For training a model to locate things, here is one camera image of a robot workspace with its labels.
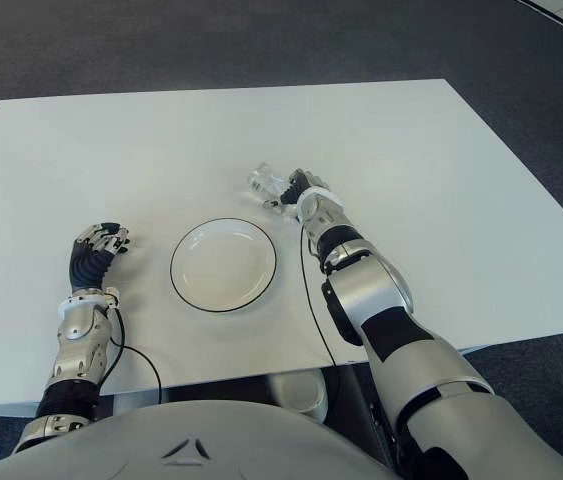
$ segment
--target dark floor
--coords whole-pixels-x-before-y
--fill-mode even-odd
[[[563,28],[514,0],[0,0],[0,99],[420,78],[563,206]],[[563,453],[563,336],[469,358]]]

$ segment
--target plate rim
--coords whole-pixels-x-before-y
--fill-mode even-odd
[[[257,230],[261,231],[263,233],[263,235],[265,235],[265,237],[268,239],[268,242],[270,242],[270,245],[272,246],[272,253],[274,254],[274,267],[272,268],[272,275],[270,275],[270,280],[268,280],[268,283],[266,284],[265,287],[263,287],[263,289],[258,293],[258,295],[256,297],[254,297],[252,300],[239,305],[238,307],[234,307],[234,308],[229,308],[227,310],[210,310],[207,308],[203,308],[200,307],[198,305],[195,305],[194,303],[189,302],[183,295],[181,295],[181,292],[179,292],[179,290],[177,289],[177,286],[174,283],[174,278],[172,277],[172,264],[174,263],[174,255],[177,253],[177,250],[179,249],[179,247],[181,246],[181,243],[183,242],[183,240],[185,240],[187,238],[188,235],[190,235],[193,231],[195,231],[197,228],[202,227],[203,225],[206,225],[208,223],[211,222],[216,222],[218,220],[237,220],[240,222],[244,222],[244,223],[249,223],[250,225],[252,225],[254,228],[256,228]],[[274,242],[272,241],[272,239],[270,238],[270,235],[268,235],[266,233],[265,230],[263,230],[260,226],[258,226],[257,224],[255,224],[254,222],[251,222],[249,220],[245,220],[243,218],[237,218],[237,217],[217,217],[217,218],[212,218],[210,220],[206,220],[203,223],[198,224],[195,227],[192,227],[190,230],[188,230],[182,237],[181,240],[179,240],[179,242],[177,243],[177,245],[174,247],[174,250],[172,251],[172,256],[170,257],[170,283],[172,284],[172,288],[174,288],[174,291],[177,293],[177,295],[179,296],[179,298],[181,300],[183,300],[185,303],[187,303],[188,305],[190,305],[193,308],[196,308],[197,310],[201,310],[202,312],[209,312],[209,313],[226,313],[226,312],[234,312],[235,310],[239,310],[243,307],[247,307],[248,305],[250,305],[252,302],[256,301],[261,295],[263,295],[263,293],[268,289],[268,287],[270,286],[270,284],[272,283],[272,280],[274,280],[274,275],[277,273],[277,249],[274,246]]]

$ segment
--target robotic hand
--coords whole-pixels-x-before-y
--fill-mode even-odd
[[[106,348],[119,293],[102,291],[105,273],[124,253],[128,230],[118,223],[88,227],[74,241],[70,256],[72,295],[59,305],[59,353],[36,418],[26,425],[14,453],[88,425],[94,420],[104,380]]]
[[[447,341],[416,322],[403,277],[318,177],[296,170],[279,198],[296,204],[341,336],[367,351],[402,476],[563,479],[563,457]]]

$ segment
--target white bowl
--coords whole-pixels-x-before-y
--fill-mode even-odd
[[[179,296],[208,312],[229,312],[255,301],[270,285],[277,256],[270,237],[236,218],[202,223],[172,254],[170,278]]]

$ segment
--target black joint segment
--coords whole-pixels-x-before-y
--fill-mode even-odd
[[[348,225],[338,225],[327,230],[317,242],[317,255],[319,256],[321,271],[325,272],[325,259],[332,250],[345,242],[362,238],[361,234],[354,227]]]
[[[321,285],[321,291],[325,297],[328,312],[330,312],[330,316],[332,317],[332,320],[334,320],[334,324],[336,325],[341,337],[352,345],[363,345],[361,337],[359,337],[359,334],[352,326],[352,323],[341,306],[341,302],[339,302],[337,295],[334,293],[329,280],[326,280],[325,283]]]
[[[87,380],[62,380],[46,388],[36,418],[65,414],[92,421],[98,404],[98,385]]]
[[[470,390],[472,390],[473,392],[492,394],[490,390],[485,388],[483,385],[479,385],[478,383],[468,382],[468,387],[470,387]]]
[[[426,450],[412,463],[412,480],[468,480],[468,474],[448,452],[440,447]]]
[[[35,445],[39,445],[40,443],[43,443],[47,440],[50,440],[54,437],[40,437],[40,438],[33,438],[32,440],[28,440],[27,442],[23,442],[21,444],[21,446],[19,448],[17,448],[17,451],[14,453],[20,453],[23,450],[27,450],[30,447],[34,447]]]
[[[119,225],[118,223],[106,222],[106,223],[102,223],[101,227],[105,228],[110,235],[114,235],[118,233],[119,228],[121,228],[121,225]]]
[[[93,252],[91,250],[77,251],[75,247],[70,260],[70,284],[72,291],[84,288],[101,289],[103,277],[114,260],[114,254],[107,250]]]
[[[303,192],[310,188],[310,182],[308,182],[308,177],[305,173],[297,172],[292,179],[292,183],[288,189],[281,194],[279,200],[284,205],[294,205],[299,201],[299,197]]]
[[[441,392],[435,387],[420,393],[412,400],[410,400],[405,407],[399,412],[396,422],[394,422],[394,430],[400,435],[407,430],[408,420],[418,412],[421,408],[425,407],[428,403],[434,402],[441,398]]]
[[[366,320],[361,328],[382,362],[404,345],[434,339],[414,323],[403,307],[383,310]]]

